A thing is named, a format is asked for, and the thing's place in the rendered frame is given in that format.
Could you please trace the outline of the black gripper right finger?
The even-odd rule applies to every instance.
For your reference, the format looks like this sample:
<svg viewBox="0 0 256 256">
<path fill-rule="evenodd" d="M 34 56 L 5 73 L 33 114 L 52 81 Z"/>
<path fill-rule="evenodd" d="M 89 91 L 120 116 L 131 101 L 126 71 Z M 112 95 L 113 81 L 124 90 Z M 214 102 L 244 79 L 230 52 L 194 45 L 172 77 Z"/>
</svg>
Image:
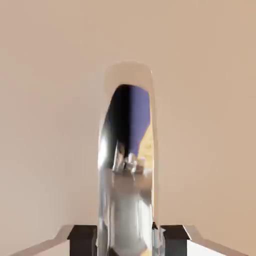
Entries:
<svg viewBox="0 0 256 256">
<path fill-rule="evenodd" d="M 152 256 L 247 256 L 209 239 L 194 225 L 152 224 Z"/>
</svg>

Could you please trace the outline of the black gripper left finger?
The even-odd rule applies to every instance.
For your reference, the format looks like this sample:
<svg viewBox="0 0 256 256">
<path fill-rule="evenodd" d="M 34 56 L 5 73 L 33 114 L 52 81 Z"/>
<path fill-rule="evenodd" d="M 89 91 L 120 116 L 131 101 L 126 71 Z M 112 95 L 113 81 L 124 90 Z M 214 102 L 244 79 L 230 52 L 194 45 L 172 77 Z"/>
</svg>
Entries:
<svg viewBox="0 0 256 256">
<path fill-rule="evenodd" d="M 97 256 L 96 225 L 63 225 L 52 239 L 9 256 Z"/>
</svg>

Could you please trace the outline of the curved silver metal handle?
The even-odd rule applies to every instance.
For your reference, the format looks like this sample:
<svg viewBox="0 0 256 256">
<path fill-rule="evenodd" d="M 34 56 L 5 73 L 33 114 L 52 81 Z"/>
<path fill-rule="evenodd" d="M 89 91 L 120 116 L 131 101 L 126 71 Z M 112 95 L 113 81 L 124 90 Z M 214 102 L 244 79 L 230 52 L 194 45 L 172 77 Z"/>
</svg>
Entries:
<svg viewBox="0 0 256 256">
<path fill-rule="evenodd" d="M 126 60 L 105 73 L 99 126 L 97 256 L 153 256 L 158 137 L 153 74 Z"/>
</svg>

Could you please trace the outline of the light wood drawer front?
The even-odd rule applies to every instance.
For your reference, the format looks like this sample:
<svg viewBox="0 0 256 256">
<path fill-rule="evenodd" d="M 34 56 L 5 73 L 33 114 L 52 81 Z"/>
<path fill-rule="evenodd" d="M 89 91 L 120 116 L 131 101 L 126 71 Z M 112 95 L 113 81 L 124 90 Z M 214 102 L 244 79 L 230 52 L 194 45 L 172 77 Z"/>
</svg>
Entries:
<svg viewBox="0 0 256 256">
<path fill-rule="evenodd" d="M 152 71 L 159 221 L 256 256 L 256 0 L 0 0 L 0 256 L 97 221 L 124 60 Z"/>
</svg>

